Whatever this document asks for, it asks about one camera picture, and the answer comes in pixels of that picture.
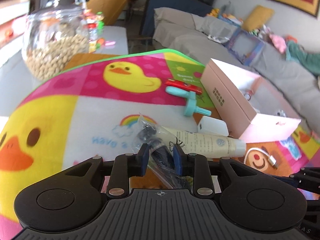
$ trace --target open box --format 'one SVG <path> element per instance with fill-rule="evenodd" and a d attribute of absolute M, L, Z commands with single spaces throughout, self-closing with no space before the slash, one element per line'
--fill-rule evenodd
<path fill-rule="evenodd" d="M 211 59 L 201 82 L 233 138 L 246 143 L 285 140 L 301 122 L 283 95 L 258 74 Z M 252 93 L 249 101 L 246 91 Z M 277 115 L 280 110 L 286 117 Z"/>

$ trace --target pink stuffed toy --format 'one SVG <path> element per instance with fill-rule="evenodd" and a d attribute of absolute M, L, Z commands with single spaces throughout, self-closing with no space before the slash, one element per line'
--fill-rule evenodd
<path fill-rule="evenodd" d="M 269 37 L 272 40 L 272 43 L 275 46 L 275 48 L 279 50 L 281 54 L 284 54 L 287 49 L 287 45 L 285 44 L 284 38 L 275 34 L 270 34 Z"/>

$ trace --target transparent container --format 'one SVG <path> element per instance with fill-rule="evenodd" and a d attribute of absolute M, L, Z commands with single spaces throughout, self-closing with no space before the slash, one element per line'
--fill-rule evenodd
<path fill-rule="evenodd" d="M 83 9 L 77 5 L 53 6 L 28 16 L 22 57 L 30 72 L 47 80 L 68 64 L 77 53 L 89 51 L 89 32 Z"/>

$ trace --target teal cloth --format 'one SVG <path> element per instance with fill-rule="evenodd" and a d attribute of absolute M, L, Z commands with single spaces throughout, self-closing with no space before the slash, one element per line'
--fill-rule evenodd
<path fill-rule="evenodd" d="M 320 53 L 306 53 L 297 43 L 288 41 L 286 60 L 298 62 L 313 75 L 320 76 Z"/>

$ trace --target duck beak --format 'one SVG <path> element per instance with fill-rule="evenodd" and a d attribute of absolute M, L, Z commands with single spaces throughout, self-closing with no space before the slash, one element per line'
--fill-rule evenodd
<path fill-rule="evenodd" d="M 0 150 L 0 170 L 21 171 L 32 163 L 33 158 L 21 151 L 17 136 L 11 137 Z"/>
<path fill-rule="evenodd" d="M 118 73 L 118 74 L 125 74 L 125 75 L 130 75 L 131 73 L 128 71 L 123 70 L 122 68 L 116 67 L 116 68 L 112 68 L 109 69 L 112 72 Z"/>

